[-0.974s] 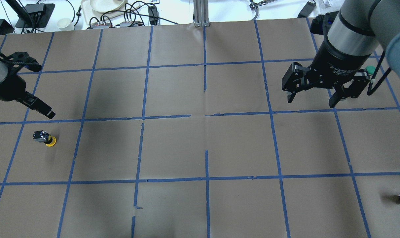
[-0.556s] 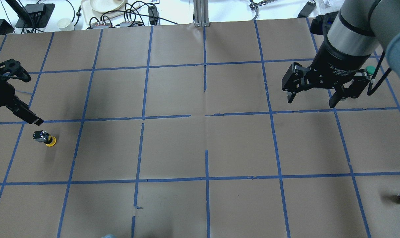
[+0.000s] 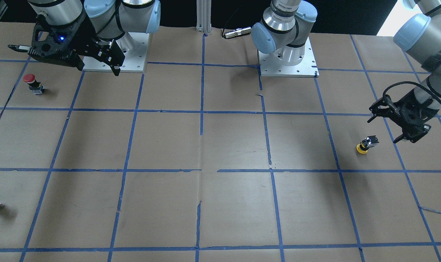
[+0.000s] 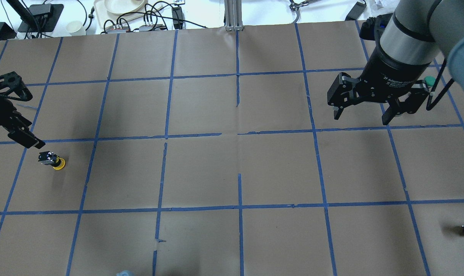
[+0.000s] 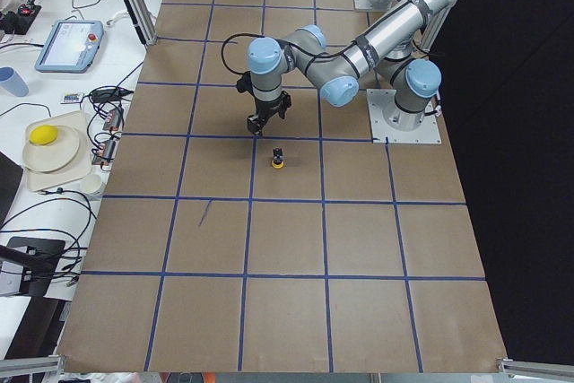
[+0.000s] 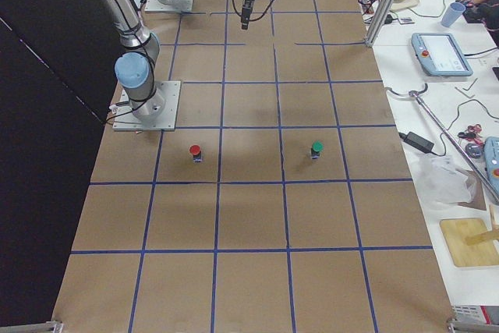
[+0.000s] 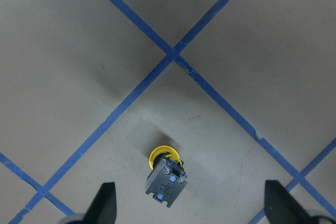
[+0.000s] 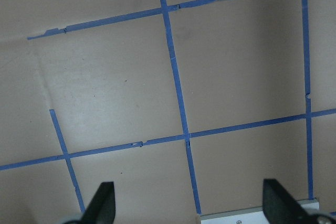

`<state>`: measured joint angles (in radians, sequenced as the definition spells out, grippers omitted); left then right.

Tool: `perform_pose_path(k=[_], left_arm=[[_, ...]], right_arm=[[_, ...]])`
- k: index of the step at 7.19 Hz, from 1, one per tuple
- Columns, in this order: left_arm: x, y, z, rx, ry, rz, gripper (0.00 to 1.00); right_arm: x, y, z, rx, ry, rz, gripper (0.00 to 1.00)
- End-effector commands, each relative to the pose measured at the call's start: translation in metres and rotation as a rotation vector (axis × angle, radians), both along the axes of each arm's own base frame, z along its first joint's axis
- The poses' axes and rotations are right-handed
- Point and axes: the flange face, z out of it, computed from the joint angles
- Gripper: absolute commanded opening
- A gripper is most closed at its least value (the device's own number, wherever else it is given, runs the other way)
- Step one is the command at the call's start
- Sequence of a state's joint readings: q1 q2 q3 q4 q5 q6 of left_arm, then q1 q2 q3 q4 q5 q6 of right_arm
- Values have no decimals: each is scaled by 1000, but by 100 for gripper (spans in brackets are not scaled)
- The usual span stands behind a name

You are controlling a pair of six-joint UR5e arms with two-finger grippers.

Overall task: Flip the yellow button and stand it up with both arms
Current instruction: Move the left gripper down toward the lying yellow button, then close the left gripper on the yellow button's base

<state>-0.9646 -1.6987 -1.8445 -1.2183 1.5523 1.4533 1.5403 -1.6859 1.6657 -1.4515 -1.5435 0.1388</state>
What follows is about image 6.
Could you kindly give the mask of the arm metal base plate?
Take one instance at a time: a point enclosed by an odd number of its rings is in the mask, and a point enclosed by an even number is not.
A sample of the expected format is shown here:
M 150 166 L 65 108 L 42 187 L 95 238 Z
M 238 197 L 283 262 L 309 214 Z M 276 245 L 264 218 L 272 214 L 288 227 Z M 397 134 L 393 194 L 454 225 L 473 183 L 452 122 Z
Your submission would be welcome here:
M 156 92 L 142 107 L 134 102 L 129 106 L 129 98 L 122 89 L 116 118 L 112 119 L 114 131 L 174 131 L 181 92 L 180 81 L 156 81 Z
M 189 13 L 193 10 L 193 0 L 147 0 L 144 10 L 149 13 Z

